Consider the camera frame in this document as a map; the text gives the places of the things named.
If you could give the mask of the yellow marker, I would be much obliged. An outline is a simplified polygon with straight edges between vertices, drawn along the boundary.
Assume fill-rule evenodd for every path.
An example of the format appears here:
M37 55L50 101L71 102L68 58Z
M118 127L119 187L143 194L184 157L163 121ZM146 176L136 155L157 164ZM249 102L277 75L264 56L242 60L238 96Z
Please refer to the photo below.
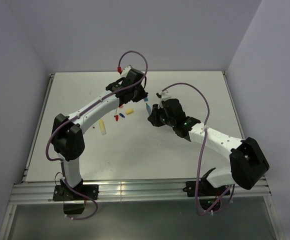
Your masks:
M106 131L106 127L105 127L105 123L102 119L100 119L98 121L98 124L99 124L99 128L100 128L100 132L102 135L106 135L107 134L107 131Z

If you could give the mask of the yellow marker cap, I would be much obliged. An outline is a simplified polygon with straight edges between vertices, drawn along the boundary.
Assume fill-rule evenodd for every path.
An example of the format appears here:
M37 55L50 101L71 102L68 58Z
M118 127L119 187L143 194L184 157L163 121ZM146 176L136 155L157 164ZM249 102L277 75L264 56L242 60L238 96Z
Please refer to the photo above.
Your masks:
M134 110L132 109L132 108L129 108L129 109L127 109L126 111L125 111L125 114L126 115L130 115L130 114L132 114L134 112Z

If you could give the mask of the light blue marker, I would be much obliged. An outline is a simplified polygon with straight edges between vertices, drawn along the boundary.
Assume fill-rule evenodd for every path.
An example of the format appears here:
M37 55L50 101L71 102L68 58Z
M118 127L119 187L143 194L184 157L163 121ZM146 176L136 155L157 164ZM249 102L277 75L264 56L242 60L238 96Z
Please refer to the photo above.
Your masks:
M152 109L147 102L145 103L145 107L146 107L146 111L147 111L148 115L150 116L152 113Z

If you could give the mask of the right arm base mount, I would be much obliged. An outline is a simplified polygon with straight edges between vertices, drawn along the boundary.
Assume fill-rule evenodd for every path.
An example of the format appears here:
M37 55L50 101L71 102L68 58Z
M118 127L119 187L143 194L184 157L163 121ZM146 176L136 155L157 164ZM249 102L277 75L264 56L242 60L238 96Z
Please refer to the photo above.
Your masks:
M191 198L195 196L195 187L196 181L187 181L182 191L187 194L187 197ZM227 188L227 185L214 188L208 181L203 183L200 181L198 197L202 209L206 211Z

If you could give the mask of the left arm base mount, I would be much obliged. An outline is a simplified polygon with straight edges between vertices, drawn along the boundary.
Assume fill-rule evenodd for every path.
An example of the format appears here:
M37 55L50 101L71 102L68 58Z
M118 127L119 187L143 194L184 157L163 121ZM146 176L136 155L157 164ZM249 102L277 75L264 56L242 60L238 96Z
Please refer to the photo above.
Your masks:
M54 188L52 200L54 202L63 202L63 212L66 215L80 215L85 210L87 197L97 200L99 186L97 184L83 184L75 187L74 190L80 194L74 193L66 185L60 184Z

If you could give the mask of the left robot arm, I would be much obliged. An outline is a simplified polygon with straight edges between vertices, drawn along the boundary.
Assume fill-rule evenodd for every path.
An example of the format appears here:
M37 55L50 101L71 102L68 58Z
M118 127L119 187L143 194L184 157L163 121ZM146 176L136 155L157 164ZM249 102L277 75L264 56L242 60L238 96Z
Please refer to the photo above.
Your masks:
M147 97L142 86L145 78L145 73L128 66L120 73L120 79L110 83L91 103L74 113L60 113L54 118L45 154L51 162L60 161L61 184L65 187L64 194L71 200L85 196L80 173L80 156L85 150L84 134L107 113Z

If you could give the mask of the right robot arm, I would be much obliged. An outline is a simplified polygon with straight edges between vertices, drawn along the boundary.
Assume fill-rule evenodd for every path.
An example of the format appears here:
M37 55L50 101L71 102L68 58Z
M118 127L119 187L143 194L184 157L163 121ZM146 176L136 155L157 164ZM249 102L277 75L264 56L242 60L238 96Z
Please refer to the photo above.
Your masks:
M225 167L212 167L200 177L197 184L200 197L215 196L230 185L250 190L270 169L255 139L240 139L206 127L200 120L187 116L176 98L153 104L147 119L154 127L171 127L178 137L201 144L228 161Z

